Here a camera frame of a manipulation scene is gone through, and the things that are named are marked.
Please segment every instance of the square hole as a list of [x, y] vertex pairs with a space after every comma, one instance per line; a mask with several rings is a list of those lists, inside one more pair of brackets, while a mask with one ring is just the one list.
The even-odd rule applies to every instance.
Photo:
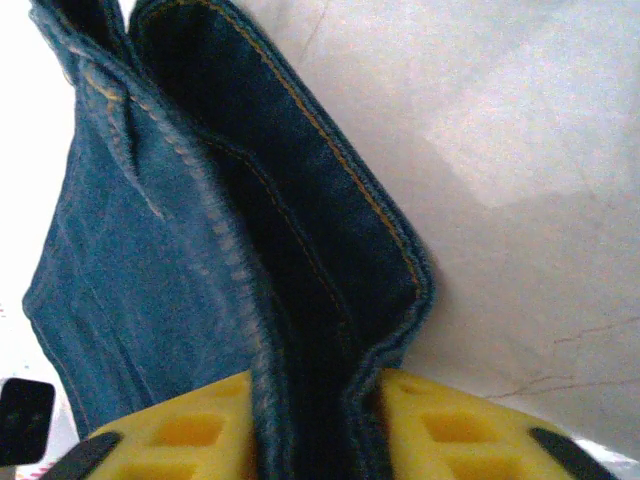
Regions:
[[194, 465], [125, 465], [116, 480], [189, 480], [195, 470]]
[[509, 457], [450, 458], [447, 464], [456, 480], [524, 480], [526, 478], [519, 463]]
[[213, 445], [218, 440], [223, 426], [224, 420], [211, 413], [175, 417], [160, 427], [151, 445], [155, 447]]
[[488, 426], [469, 413], [425, 414], [422, 420], [436, 442], [482, 443], [497, 439]]

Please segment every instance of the jeans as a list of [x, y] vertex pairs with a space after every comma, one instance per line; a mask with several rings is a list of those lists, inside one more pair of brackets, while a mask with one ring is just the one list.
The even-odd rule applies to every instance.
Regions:
[[24, 309], [81, 437], [245, 369], [262, 478], [391, 478], [376, 377], [424, 247], [277, 49], [217, 0], [33, 0], [76, 91]]

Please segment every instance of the jeans seam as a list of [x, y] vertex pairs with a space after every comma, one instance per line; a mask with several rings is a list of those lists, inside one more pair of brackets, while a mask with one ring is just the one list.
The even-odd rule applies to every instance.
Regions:
[[[403, 318], [405, 320], [409, 319], [411, 316], [414, 316], [413, 314], [415, 314], [415, 306], [407, 313], [405, 313], [405, 315], [403, 316]], [[385, 362], [385, 357], [387, 357], [387, 354], [389, 352], [392, 352], [394, 350], [397, 350], [398, 347], [398, 343], [402, 344], [404, 341], [406, 341], [406, 337], [407, 337], [408, 331], [406, 328], [403, 328], [401, 332], [393, 335], [385, 344], [382, 344], [380, 346], [380, 348], [374, 349], [370, 352], [368, 352], [368, 354], [365, 356], [364, 360], [360, 363], [360, 366], [358, 368], [358, 372], [355, 376], [355, 378], [353, 379], [353, 381], [351, 382], [351, 388], [349, 388], [346, 392], [345, 398], [347, 397], [355, 397], [354, 392], [353, 392], [353, 387], [359, 385], [359, 384], [363, 384], [365, 383], [366, 377], [369, 376], [370, 377], [370, 373], [367, 374], [367, 372], [371, 372], [373, 369], [376, 368], [376, 365], [378, 367], [382, 366]], [[354, 430], [358, 430], [358, 425], [350, 425], [351, 429]], [[355, 442], [355, 450], [356, 452], [359, 454], [358, 458], [360, 463], [362, 464], [363, 468], [365, 468], [365, 462], [366, 462], [366, 458], [369, 458], [368, 453], [374, 451], [374, 447], [373, 444], [371, 442], [371, 439], [369, 438], [368, 435], [362, 435], [362, 445], [360, 444], [360, 442]]]
[[[250, 163], [248, 155], [243, 155], [240, 152], [235, 152], [235, 151], [231, 150], [230, 148], [222, 146], [220, 144], [211, 143], [211, 145], [214, 148], [218, 148], [218, 149], [222, 150], [223, 152], [231, 155], [232, 157], [242, 161], [244, 163], [244, 165], [249, 169], [249, 171], [251, 173], [253, 173], [253, 175], [255, 175], [255, 177], [258, 179], [258, 181], [262, 184], [262, 186], [264, 187], [265, 192], [267, 193], [267, 195], [271, 199], [271, 203], [273, 203], [273, 206], [276, 208], [278, 213], [285, 220], [285, 222], [287, 223], [287, 226], [289, 227], [291, 233], [293, 234], [293, 236], [295, 237], [296, 241], [300, 245], [300, 248], [302, 249], [302, 252], [304, 253], [307, 261], [309, 262], [309, 265], [311, 266], [311, 269], [313, 270], [314, 276], [316, 277], [318, 282], [320, 282], [320, 284], [324, 288], [325, 292], [327, 293], [327, 295], [331, 299], [331, 302], [333, 303], [333, 305], [335, 306], [336, 310], [338, 311], [339, 315], [342, 317], [342, 321], [340, 322], [340, 327], [343, 328], [345, 322], [348, 323], [350, 321], [349, 316], [344, 311], [343, 307], [340, 306], [340, 303], [336, 299], [336, 296], [335, 296], [334, 292], [331, 290], [331, 287], [329, 287], [329, 284], [327, 283], [326, 279], [323, 278], [323, 276], [320, 274], [320, 271], [318, 270], [318, 266], [316, 265], [315, 261], [313, 260], [313, 257], [311, 256], [311, 253], [309, 252], [308, 247], [305, 245], [305, 242], [302, 240], [302, 238], [300, 237], [300, 235], [296, 231], [296, 228], [293, 226], [293, 223], [292, 223], [291, 219], [289, 218], [289, 216], [282, 210], [281, 206], [279, 205], [278, 200], [276, 199], [275, 194], [271, 190], [270, 186], [268, 185], [268, 183], [266, 182], [264, 177]], [[348, 343], [345, 344], [345, 339], [341, 335], [339, 335], [339, 341], [341, 343], [341, 347], [342, 347], [343, 352], [348, 353], [348, 355], [351, 356], [351, 355], [353, 355], [352, 338], [351, 338], [351, 335], [349, 335], [348, 331], [347, 331], [347, 339], [348, 339]]]
[[[98, 0], [100, 3], [100, 10], [101, 12], [103, 12], [105, 14], [105, 27], [107, 29], [107, 37], [108, 40], [110, 40], [113, 43], [113, 47], [115, 47], [115, 49], [117, 50], [117, 53], [120, 54], [120, 58], [122, 58], [122, 45], [121, 45], [121, 38], [118, 36], [118, 33], [114, 31], [113, 29], [113, 24], [111, 23], [110, 18], [108, 17], [109, 14], [111, 14], [113, 12], [113, 10], [110, 8], [107, 10], [107, 8], [105, 8], [104, 5], [104, 0]], [[62, 23], [63, 25], [66, 24], [66, 26], [71, 27], [73, 30], [77, 31], [77, 32], [82, 32], [82, 29], [75, 23], [73, 22], [69, 16], [66, 14], [65, 9], [63, 8], [56, 8], [53, 7], [53, 9], [59, 14], [60, 18], [62, 19]], [[85, 34], [89, 37], [94, 38], [91, 34]]]
[[[84, 75], [84, 78], [87, 80], [88, 85], [90, 85], [97, 93], [100, 93], [107, 101], [106, 113], [107, 113], [107, 120], [109, 122], [109, 135], [111, 136], [111, 141], [116, 151], [116, 155], [120, 159], [120, 163], [125, 165], [125, 168], [126, 168], [127, 157], [122, 151], [122, 137], [118, 132], [118, 125], [114, 117], [114, 109], [115, 109], [116, 103], [124, 103], [127, 100], [127, 97], [121, 97], [117, 93], [115, 93], [113, 90], [110, 90], [108, 88], [104, 88], [98, 85], [89, 72], [84, 72], [83, 75]], [[95, 104], [91, 103], [90, 99], [89, 99], [89, 103], [90, 103], [89, 106], [93, 107], [94, 112], [92, 113], [94, 118], [96, 118], [95, 110], [97, 109], [97, 107], [95, 106]], [[131, 175], [132, 177], [135, 177], [135, 173], [125, 172], [125, 176], [129, 176], [129, 175]], [[164, 215], [162, 214], [160, 209], [155, 205], [153, 201], [151, 201], [149, 196], [138, 185], [135, 178], [130, 178], [129, 181], [131, 181], [136, 191], [142, 196], [142, 198], [144, 198], [145, 202], [147, 203], [147, 206], [153, 212], [153, 214], [156, 217], [158, 217], [160, 220], [164, 220]]]
[[267, 53], [261, 48], [258, 42], [256, 42], [256, 40], [251, 36], [251, 34], [247, 30], [242, 28], [231, 16], [229, 16], [228, 13], [221, 6], [213, 5], [209, 3], [207, 0], [174, 0], [168, 4], [165, 4], [161, 8], [149, 14], [149, 16], [145, 19], [144, 23], [141, 25], [140, 30], [143, 31], [144, 29], [146, 29], [149, 23], [154, 18], [170, 10], [171, 8], [176, 6], [189, 6], [189, 5], [191, 6], [202, 5], [206, 8], [209, 8], [210, 10], [218, 12], [220, 15], [222, 15], [225, 18], [225, 20], [228, 23], [230, 23], [233, 26], [233, 28], [238, 33], [240, 33], [240, 35], [242, 35], [245, 38], [245, 40], [249, 43], [249, 45], [251, 45], [251, 47], [262, 57], [262, 60], [269, 66], [269, 68], [274, 73], [274, 75], [276, 76], [280, 84], [285, 88], [285, 90], [287, 90], [291, 98], [294, 99], [296, 105], [298, 106], [300, 111], [303, 113], [303, 115], [309, 120], [311, 125], [313, 125], [313, 127], [318, 131], [320, 136], [324, 139], [324, 141], [329, 146], [329, 148], [331, 149], [332, 153], [334, 154], [335, 158], [338, 160], [338, 162], [340, 163], [344, 171], [347, 172], [347, 174], [349, 174], [349, 176], [352, 178], [352, 180], [356, 184], [358, 190], [360, 190], [360, 192], [364, 196], [367, 203], [369, 203], [373, 211], [378, 215], [378, 218], [380, 218], [380, 221], [382, 222], [382, 224], [389, 231], [389, 234], [393, 238], [394, 243], [400, 249], [402, 258], [405, 264], [407, 265], [409, 275], [411, 276], [411, 279], [415, 285], [415, 298], [419, 299], [422, 295], [422, 285], [418, 278], [417, 268], [414, 265], [413, 261], [411, 260], [411, 256], [407, 251], [404, 245], [404, 242], [400, 238], [400, 235], [398, 234], [398, 231], [395, 225], [393, 224], [389, 216], [382, 210], [382, 207], [378, 205], [378, 203], [373, 198], [369, 190], [367, 190], [367, 187], [365, 186], [364, 182], [360, 179], [358, 174], [348, 165], [347, 160], [344, 158], [344, 156], [340, 152], [340, 149], [338, 148], [338, 146], [335, 144], [335, 142], [330, 137], [330, 135], [325, 131], [322, 125], [320, 125], [318, 118], [309, 111], [309, 109], [305, 105], [304, 100], [300, 98], [300, 96], [295, 92], [294, 87], [287, 81], [286, 78], [284, 78], [278, 66], [273, 62], [273, 60], [267, 55]]
[[[156, 127], [158, 128], [160, 134], [162, 135], [163, 139], [165, 140], [165, 142], [167, 142], [167, 144], [171, 145], [171, 147], [173, 148], [174, 152], [178, 154], [178, 156], [180, 157], [180, 159], [182, 160], [182, 162], [188, 167], [189, 170], [189, 174], [191, 175], [191, 177], [196, 181], [197, 184], [200, 184], [202, 182], [202, 180], [205, 177], [205, 173], [202, 171], [202, 167], [200, 167], [197, 163], [197, 161], [192, 158], [192, 156], [190, 155], [190, 153], [182, 146], [180, 146], [178, 144], [178, 141], [171, 137], [165, 130], [166, 127], [163, 128], [162, 125], [162, 121], [158, 118], [158, 116], [156, 114], [154, 114], [154, 112], [152, 111], [152, 107], [149, 105], [144, 104], [142, 101], [140, 101], [137, 97], [135, 96], [131, 96], [130, 97], [131, 100], [136, 103], [148, 116], [149, 118], [151, 118], [154, 123], [156, 124]], [[232, 237], [232, 234], [229, 233], [231, 231], [231, 229], [229, 228], [229, 222], [226, 221], [224, 218], [222, 218], [222, 215], [217, 212], [217, 213], [213, 213], [213, 212], [207, 212], [207, 217], [209, 218], [209, 220], [212, 221], [212, 229], [215, 232], [221, 232], [219, 233], [219, 237], [222, 239], [221, 243], [223, 244], [229, 244], [232, 243], [230, 242], [230, 238]], [[226, 259], [225, 263], [232, 269], [232, 273], [231, 276], [232, 278], [234, 277], [234, 275], [237, 275], [239, 272], [242, 271], [243, 267], [238, 266], [238, 264], [240, 263], [240, 259], [237, 257], [234, 257], [234, 262], [231, 262], [231, 259]], [[257, 337], [256, 333], [259, 333], [259, 329], [255, 328], [255, 326], [252, 326], [252, 328], [254, 328], [254, 330], [256, 330], [256, 332], [254, 332], [253, 337], [254, 337], [254, 341], [256, 341], [258, 343], [257, 348], [258, 350], [260, 350], [260, 344], [262, 343], [262, 337]], [[266, 360], [262, 359], [261, 357], [258, 356], [258, 360], [257, 360], [257, 365], [256, 368], [259, 368], [261, 370], [265, 370], [265, 365], [264, 362]], [[266, 381], [264, 376], [260, 376], [259, 378], [261, 381]], [[262, 384], [255, 384], [256, 389], [258, 389], [259, 391], [266, 391], [264, 385]], [[280, 382], [280, 384], [278, 385], [278, 387], [280, 387], [281, 389], [284, 388], [282, 385], [282, 382]], [[286, 399], [282, 399], [283, 401], [285, 401], [285, 404], [283, 405], [285, 409], [288, 410], [288, 402], [286, 402]], [[287, 428], [286, 426], [280, 425], [277, 422], [268, 422], [266, 425], [266, 433], [265, 435], [268, 438], [278, 438], [279, 435], [277, 433], [277, 430], [282, 430], [283, 428]]]
[[[92, 86], [92, 87], [93, 87], [93, 88], [94, 88], [98, 93], [100, 93], [101, 95], [103, 95], [103, 96], [106, 98], [106, 100], [108, 101], [108, 104], [107, 104], [107, 115], [108, 115], [108, 116], [109, 116], [109, 115], [112, 115], [112, 111], [111, 111], [111, 112], [109, 112], [109, 108], [108, 108], [108, 107], [109, 107], [109, 105], [113, 105], [113, 102], [116, 102], [116, 101], [123, 101], [123, 99], [122, 99], [122, 98], [120, 98], [120, 97], [118, 97], [114, 92], [112, 92], [112, 91], [110, 91], [110, 90], [100, 88], [100, 87], [99, 87], [99, 86], [98, 86], [98, 85], [97, 85], [93, 80], [89, 81], [90, 76], [85, 75], [85, 78], [87, 78], [87, 80], [88, 80], [88, 84], [89, 84], [89, 85], [91, 85], [91, 86]], [[92, 116], [94, 116], [94, 118], [95, 118], [95, 114], [96, 114], [96, 112], [95, 112], [95, 111], [92, 111]], [[112, 124], [112, 127], [115, 129], [115, 125], [112, 123], [112, 121], [113, 121], [113, 119], [111, 119], [111, 120], [110, 120], [110, 123]], [[118, 141], [116, 141], [116, 138], [118, 138], [118, 137], [117, 137], [117, 133], [116, 133], [115, 131], [112, 131], [111, 133], [112, 133], [112, 135], [114, 136], [113, 141], [114, 141], [114, 144], [115, 144], [115, 146], [116, 146], [116, 149], [117, 149], [117, 150], [119, 150], [119, 148], [118, 148], [119, 142], [118, 142]], [[81, 156], [80, 152], [78, 152], [76, 162], [77, 162], [80, 158], [82, 158], [82, 156]], [[75, 173], [75, 171], [76, 171], [76, 169], [77, 169], [77, 168], [78, 168], [78, 163], [76, 163], [76, 165], [74, 166], [74, 168], [73, 168], [73, 173]], [[67, 205], [69, 205], [69, 202], [67, 202], [67, 203], [65, 203], [65, 204], [64, 204], [65, 208], [64, 208], [63, 210], [61, 210], [61, 213], [62, 213], [63, 211], [68, 211], [68, 209], [66, 208], [66, 206], [67, 206]], [[65, 244], [67, 244], [67, 246], [70, 246], [70, 241], [69, 241], [69, 239], [68, 239], [68, 237], [67, 237], [67, 234], [66, 234], [66, 232], [65, 232], [65, 228], [64, 228], [64, 227], [63, 227], [63, 225], [60, 223], [59, 219], [58, 219], [58, 221], [57, 221], [57, 224], [58, 224], [58, 230], [59, 230], [59, 232], [60, 232], [60, 236], [61, 236], [62, 241], [63, 241]], [[79, 265], [80, 265], [80, 264], [79, 264], [79, 262], [77, 261], [77, 259], [75, 258], [75, 255], [73, 254], [73, 252], [72, 252], [72, 254], [71, 254], [71, 255], [72, 255], [73, 261], [75, 262], [75, 264], [76, 264], [76, 265], [78, 265], [78, 268], [79, 268], [79, 270], [80, 270], [79, 277], [82, 279], [83, 283], [84, 283], [84, 284], [89, 288], [89, 290], [91, 291], [91, 296], [92, 296], [93, 301], [95, 302], [96, 306], [97, 306], [97, 307], [98, 307], [98, 309], [100, 310], [100, 312], [101, 312], [101, 314], [103, 315], [103, 317], [105, 317], [105, 318], [109, 318], [109, 317], [106, 315], [106, 313], [105, 313], [105, 312], [106, 312], [106, 311], [105, 311], [105, 308], [102, 306], [102, 304], [101, 304], [101, 303], [100, 303], [100, 301], [98, 300], [98, 296], [97, 296], [97, 294], [96, 294], [95, 289], [93, 288], [93, 285], [91, 284], [91, 282], [89, 282], [89, 281], [87, 280], [87, 278], [85, 277], [85, 273], [82, 271], [82, 269], [80, 269], [80, 267], [79, 267]], [[58, 362], [58, 364], [60, 365], [60, 368], [63, 370], [63, 372], [64, 372], [64, 374], [65, 374], [65, 377], [67, 378], [67, 381], [69, 382], [69, 385], [71, 385], [71, 387], [72, 387], [72, 389], [73, 389], [73, 391], [74, 391], [74, 396], [76, 397], [76, 401], [78, 402], [78, 405], [79, 405], [79, 407], [80, 407], [80, 409], [81, 409], [81, 412], [82, 412], [82, 415], [83, 415], [83, 418], [84, 418], [84, 421], [85, 421], [85, 427], [86, 427], [86, 429], [87, 429], [87, 432], [88, 432], [88, 433], [91, 433], [91, 431], [92, 431], [93, 427], [92, 427], [91, 423], [89, 422], [89, 419], [88, 419], [88, 416], [87, 416], [87, 413], [86, 413], [86, 409], [84, 408], [84, 405], [82, 404], [81, 397], [80, 397], [80, 396], [78, 395], [78, 393], [77, 393], [77, 389], [76, 389], [76, 387], [75, 387], [75, 384], [74, 384], [74, 383], [73, 383], [73, 381], [71, 380], [71, 378], [72, 378], [72, 377], [69, 375], [69, 373], [68, 373], [68, 371], [67, 371], [66, 367], [64, 366], [64, 363], [60, 361], [60, 359], [57, 357], [57, 355], [54, 353], [54, 351], [53, 351], [53, 350], [48, 346], [48, 343], [46, 342], [46, 339], [45, 339], [45, 343], [47, 344], [47, 349], [48, 349], [48, 351], [51, 353], [51, 355], [54, 357], [54, 359]], [[137, 373], [137, 374], [138, 374], [138, 376], [141, 378], [142, 383], [143, 383], [143, 384], [145, 384], [145, 386], [146, 386], [146, 382], [144, 382], [144, 379], [143, 379], [143, 377], [140, 375], [140, 372], [138, 372], [138, 371], [136, 370], [136, 373]]]

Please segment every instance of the black object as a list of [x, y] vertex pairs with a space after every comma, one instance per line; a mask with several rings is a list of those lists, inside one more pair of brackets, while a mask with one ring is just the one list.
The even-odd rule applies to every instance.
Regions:
[[122, 440], [117, 432], [107, 432], [76, 445], [45, 473], [41, 480], [84, 480]]
[[55, 388], [10, 378], [0, 395], [0, 467], [36, 463], [47, 449]]
[[529, 434], [576, 480], [618, 480], [569, 437], [544, 428], [532, 428]]

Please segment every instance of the yellow stitching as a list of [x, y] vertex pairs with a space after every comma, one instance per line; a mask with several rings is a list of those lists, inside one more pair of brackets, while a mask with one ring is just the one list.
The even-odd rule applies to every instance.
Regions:
[[87, 79], [87, 82], [89, 82], [89, 85], [91, 85], [95, 90], [100, 92], [105, 98], [107, 98], [107, 100], [111, 100], [114, 102], [124, 101], [124, 99], [119, 95], [117, 95], [113, 90], [109, 90], [98, 85], [89, 72], [84, 72], [84, 78]]
[[382, 208], [376, 203], [376, 201], [371, 196], [371, 194], [369, 193], [369, 191], [365, 187], [364, 183], [362, 183], [362, 180], [360, 180], [360, 178], [358, 177], [356, 172], [354, 172], [353, 169], [351, 167], [349, 167], [346, 159], [342, 156], [342, 153], [340, 152], [340, 149], [336, 146], [336, 144], [333, 142], [333, 140], [331, 140], [331, 137], [329, 137], [329, 135], [322, 128], [322, 126], [318, 123], [318, 120], [316, 119], [316, 117], [314, 117], [314, 115], [311, 112], [309, 112], [309, 110], [307, 110], [307, 108], [305, 107], [302, 99], [300, 97], [298, 97], [298, 95], [296, 94], [296, 92], [293, 89], [293, 87], [282, 76], [282, 74], [280, 73], [280, 71], [278, 70], [276, 65], [271, 61], [271, 59], [262, 50], [262, 48], [260, 48], [260, 45], [255, 40], [253, 40], [253, 38], [251, 38], [251, 35], [246, 30], [242, 29], [242, 27], [240, 27], [240, 25], [238, 25], [233, 20], [233, 18], [231, 18], [229, 15], [227, 15], [227, 13], [221, 7], [219, 7], [217, 5], [211, 5], [206, 0], [176, 0], [174, 2], [166, 4], [162, 8], [160, 8], [160, 9], [156, 10], [155, 12], [153, 12], [146, 19], [146, 21], [144, 23], [144, 27], [146, 28], [146, 26], [154, 18], [156, 18], [158, 15], [160, 15], [161, 13], [166, 12], [170, 8], [173, 8], [173, 7], [177, 6], [177, 5], [182, 5], [182, 6], [184, 6], [184, 5], [202, 5], [204, 7], [207, 7], [209, 9], [211, 9], [211, 10], [214, 10], [214, 11], [218, 12], [220, 15], [222, 15], [227, 20], [227, 22], [229, 22], [233, 26], [233, 28], [238, 33], [240, 33], [240, 35], [242, 35], [245, 38], [245, 40], [253, 47], [253, 49], [262, 57], [262, 60], [269, 66], [269, 68], [271, 69], [273, 74], [276, 76], [278, 81], [289, 92], [289, 95], [291, 96], [291, 98], [294, 99], [294, 101], [296, 102], [296, 105], [302, 111], [304, 116], [307, 117], [309, 122], [316, 128], [316, 130], [318, 131], [320, 136], [325, 140], [325, 142], [327, 143], [327, 145], [329, 146], [329, 148], [333, 152], [334, 156], [338, 160], [338, 162], [340, 162], [340, 164], [342, 165], [342, 168], [351, 176], [351, 178], [355, 182], [356, 186], [358, 187], [358, 190], [360, 190], [360, 192], [362, 192], [362, 194], [364, 195], [365, 200], [369, 203], [369, 205], [371, 205], [371, 208], [373, 209], [373, 211], [378, 215], [378, 217], [380, 218], [382, 223], [389, 230], [389, 233], [391, 234], [391, 237], [393, 238], [394, 242], [396, 243], [396, 245], [400, 249], [400, 252], [401, 252], [401, 255], [402, 255], [402, 258], [403, 258], [404, 262], [407, 264], [407, 268], [409, 269], [409, 274], [411, 275], [411, 279], [413, 280], [413, 283], [416, 286], [416, 298], [419, 298], [421, 293], [422, 293], [422, 289], [421, 289], [421, 286], [420, 286], [420, 281], [418, 280], [418, 274], [416, 272], [415, 266], [413, 265], [413, 262], [411, 261], [411, 258], [409, 258], [409, 254], [406, 251], [406, 248], [405, 248], [405, 246], [404, 246], [404, 244], [402, 242], [402, 239], [400, 238], [400, 236], [398, 235], [398, 232], [396, 231], [395, 226], [393, 225], [391, 220], [389, 220], [389, 217], [382, 211]]
[[282, 218], [284, 218], [285, 222], [287, 222], [287, 225], [289, 226], [289, 229], [291, 230], [291, 233], [293, 233], [293, 236], [296, 238], [296, 241], [298, 242], [298, 244], [300, 244], [300, 247], [302, 248], [302, 251], [304, 252], [305, 257], [307, 257], [307, 261], [309, 262], [309, 265], [311, 265], [311, 269], [313, 270], [314, 275], [316, 276], [318, 281], [324, 287], [325, 291], [329, 295], [329, 298], [331, 298], [331, 301], [333, 302], [333, 305], [336, 307], [336, 310], [338, 310], [338, 312], [341, 315], [344, 316], [345, 314], [342, 311], [342, 308], [340, 307], [340, 304], [338, 303], [338, 300], [336, 299], [335, 295], [333, 294], [333, 292], [329, 288], [329, 285], [327, 285], [327, 282], [320, 275], [320, 272], [318, 271], [318, 267], [316, 266], [315, 262], [313, 261], [313, 258], [311, 257], [311, 254], [307, 250], [306, 245], [304, 244], [304, 242], [302, 241], [302, 239], [298, 235], [298, 232], [296, 232], [295, 227], [291, 223], [291, 220], [289, 219], [287, 214], [284, 213], [284, 211], [282, 210], [280, 205], [278, 205], [278, 201], [276, 200], [275, 195], [271, 191], [271, 188], [269, 188], [269, 185], [264, 180], [262, 175], [260, 175], [260, 173], [253, 167], [253, 165], [251, 165], [251, 163], [249, 163], [249, 160], [246, 158], [246, 156], [240, 155], [239, 153], [234, 152], [232, 150], [229, 150], [227, 148], [224, 148], [224, 147], [222, 147], [220, 145], [213, 145], [213, 146], [216, 147], [216, 148], [219, 148], [221, 150], [224, 150], [229, 155], [237, 158], [238, 160], [241, 160], [246, 165], [246, 167], [256, 176], [258, 181], [262, 184], [262, 186], [264, 187], [265, 191], [267, 192], [267, 195], [269, 195], [269, 198], [271, 198], [271, 203], [273, 203], [273, 206], [276, 207], [276, 210], [278, 210], [278, 213], [280, 213]]

